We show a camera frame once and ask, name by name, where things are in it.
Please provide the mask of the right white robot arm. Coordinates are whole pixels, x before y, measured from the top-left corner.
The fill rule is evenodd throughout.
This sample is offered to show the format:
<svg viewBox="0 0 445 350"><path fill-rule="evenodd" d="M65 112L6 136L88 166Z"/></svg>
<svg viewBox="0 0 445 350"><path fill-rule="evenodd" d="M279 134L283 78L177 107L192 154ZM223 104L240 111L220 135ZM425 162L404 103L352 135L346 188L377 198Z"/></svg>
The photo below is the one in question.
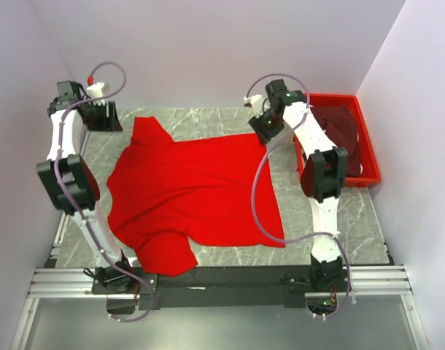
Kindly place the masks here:
<svg viewBox="0 0 445 350"><path fill-rule="evenodd" d="M348 153L336 146L325 134L311 111L311 96L305 86L288 90L283 74L270 74L265 95L247 91L244 105L253 117L249 124L262 144L289 127L286 136L300 143L306 161L301 173L301 189L309 199L313 239L310 284L317 289L347 277L347 257L338 242L338 203L345 185Z"/></svg>

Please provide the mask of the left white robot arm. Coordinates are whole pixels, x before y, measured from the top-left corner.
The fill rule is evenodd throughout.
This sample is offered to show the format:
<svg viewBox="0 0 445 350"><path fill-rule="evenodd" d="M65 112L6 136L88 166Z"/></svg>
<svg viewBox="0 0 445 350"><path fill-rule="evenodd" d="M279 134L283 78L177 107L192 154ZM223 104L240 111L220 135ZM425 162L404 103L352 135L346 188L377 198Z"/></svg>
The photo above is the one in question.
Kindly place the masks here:
<svg viewBox="0 0 445 350"><path fill-rule="evenodd" d="M85 131L121 131L117 110L108 101L109 86L63 81L58 96L47 108L53 126L50 151L36 172L54 207L70 216L94 253L94 268L84 269L96 286L127 292L133 288L131 267L116 244L99 207L100 190L94 175L81 156Z"/></svg>

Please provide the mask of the red t shirt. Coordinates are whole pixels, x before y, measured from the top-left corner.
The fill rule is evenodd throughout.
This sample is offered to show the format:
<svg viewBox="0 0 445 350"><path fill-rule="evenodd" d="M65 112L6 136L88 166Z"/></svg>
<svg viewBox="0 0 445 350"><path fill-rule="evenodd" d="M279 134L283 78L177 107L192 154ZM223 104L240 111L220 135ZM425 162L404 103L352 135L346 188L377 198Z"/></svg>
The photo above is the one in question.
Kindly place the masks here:
<svg viewBox="0 0 445 350"><path fill-rule="evenodd" d="M115 237L146 272L178 276L203 246L283 247L266 149L253 133L175 141L154 117L137 117L107 181Z"/></svg>

